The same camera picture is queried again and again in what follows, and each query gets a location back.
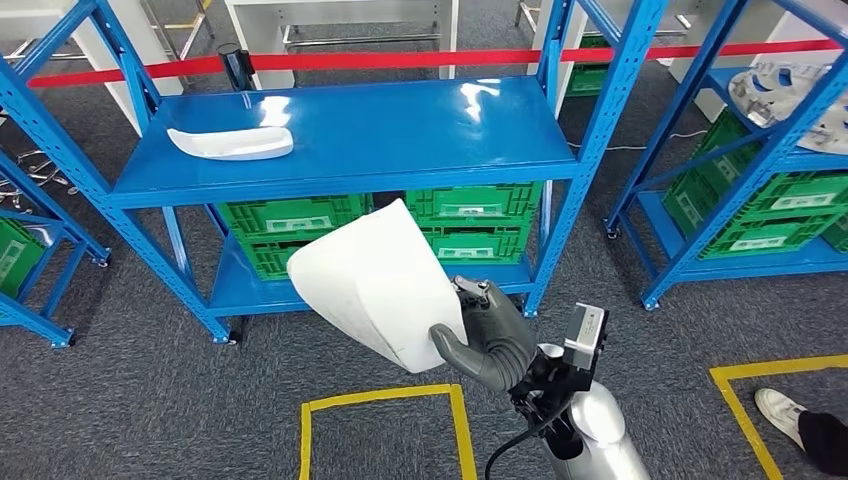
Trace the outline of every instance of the person's foot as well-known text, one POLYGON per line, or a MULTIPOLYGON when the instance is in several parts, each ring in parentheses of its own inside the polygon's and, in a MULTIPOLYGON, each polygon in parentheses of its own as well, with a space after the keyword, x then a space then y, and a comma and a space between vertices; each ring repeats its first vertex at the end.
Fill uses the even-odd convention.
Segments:
POLYGON ((760 413, 772 425, 788 435, 802 450, 804 449, 801 434, 798 432, 798 417, 801 412, 807 410, 803 405, 798 405, 791 398, 771 388, 757 390, 754 394, 754 402, 760 409, 760 413))

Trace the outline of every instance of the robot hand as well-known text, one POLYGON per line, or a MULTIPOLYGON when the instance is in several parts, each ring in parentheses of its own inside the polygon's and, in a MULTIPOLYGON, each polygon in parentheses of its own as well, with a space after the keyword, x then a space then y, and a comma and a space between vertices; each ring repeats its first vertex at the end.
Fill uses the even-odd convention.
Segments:
POLYGON ((468 346, 442 324, 430 327, 430 338, 439 355, 463 374, 491 390, 509 390, 524 377, 535 352, 527 320, 494 284, 462 277, 453 282, 468 346))

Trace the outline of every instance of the yellow floor marking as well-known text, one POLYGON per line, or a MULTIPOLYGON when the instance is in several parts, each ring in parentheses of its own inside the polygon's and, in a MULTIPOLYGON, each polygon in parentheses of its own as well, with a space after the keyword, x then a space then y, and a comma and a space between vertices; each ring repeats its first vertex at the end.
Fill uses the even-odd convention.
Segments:
POLYGON ((477 480, 477 468, 474 463, 474 451, 471 447, 471 431, 468 428, 468 415, 465 411, 462 387, 451 384, 422 385, 350 393, 304 403, 300 409, 300 480, 309 480, 309 470, 312 462, 312 412, 330 407, 355 405, 376 400, 413 398, 440 394, 450 396, 451 414, 456 433, 457 452, 459 453, 459 467, 462 473, 462 479, 477 480))
POLYGON ((762 377, 766 375, 783 375, 787 373, 810 372, 823 370, 825 368, 848 368, 848 355, 830 355, 826 357, 797 358, 791 360, 775 360, 772 362, 748 363, 743 365, 728 365, 726 367, 714 367, 710 369, 710 375, 718 387, 725 402, 730 407, 733 416, 736 417, 742 433, 751 444, 757 460, 760 461, 763 470, 769 480, 781 480, 783 475, 774 462, 763 439, 751 422, 751 417, 736 396, 736 392, 730 386, 730 380, 741 378, 762 377))
MULTIPOLYGON (((212 3, 212 0, 203 0, 203 10, 209 8, 209 5, 212 3)), ((165 28, 168 30, 179 30, 183 28, 194 28, 194 24, 197 23, 197 20, 200 18, 200 12, 194 16, 194 20, 191 23, 169 23, 165 25, 165 28)))

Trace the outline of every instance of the red rope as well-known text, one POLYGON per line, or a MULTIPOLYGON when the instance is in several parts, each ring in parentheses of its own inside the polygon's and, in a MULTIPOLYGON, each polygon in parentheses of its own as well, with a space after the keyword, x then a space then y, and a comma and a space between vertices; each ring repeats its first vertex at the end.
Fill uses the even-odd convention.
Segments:
MULTIPOLYGON (((651 47, 646 58, 690 58, 698 46, 651 47)), ((775 43, 739 43, 725 45, 722 56, 757 55, 763 53, 839 50, 833 40, 801 40, 775 43)), ((609 62, 612 48, 578 48, 563 50, 563 61, 609 62)), ((254 54, 253 67, 263 70, 345 70, 362 68, 428 68, 444 65, 509 65, 539 61, 538 50, 466 50, 460 52, 401 52, 401 53, 300 53, 291 55, 254 54)), ((223 71, 218 57, 199 57, 147 66, 153 78, 184 75, 205 75, 223 71)), ((70 87, 123 80, 120 70, 45 75, 29 81, 30 87, 70 87)))

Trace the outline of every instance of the robotic arm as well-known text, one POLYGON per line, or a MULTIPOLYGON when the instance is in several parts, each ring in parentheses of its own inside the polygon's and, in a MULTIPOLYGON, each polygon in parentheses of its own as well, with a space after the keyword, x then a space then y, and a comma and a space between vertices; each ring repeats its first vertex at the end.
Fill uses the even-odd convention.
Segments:
POLYGON ((498 456, 532 436, 543 440, 557 479, 648 480, 615 398, 592 380, 608 312, 578 303, 564 345, 534 345, 527 321, 497 286, 459 276, 453 283, 468 346, 434 325, 436 349, 464 375, 506 391, 528 423, 489 458, 486 480, 498 456))

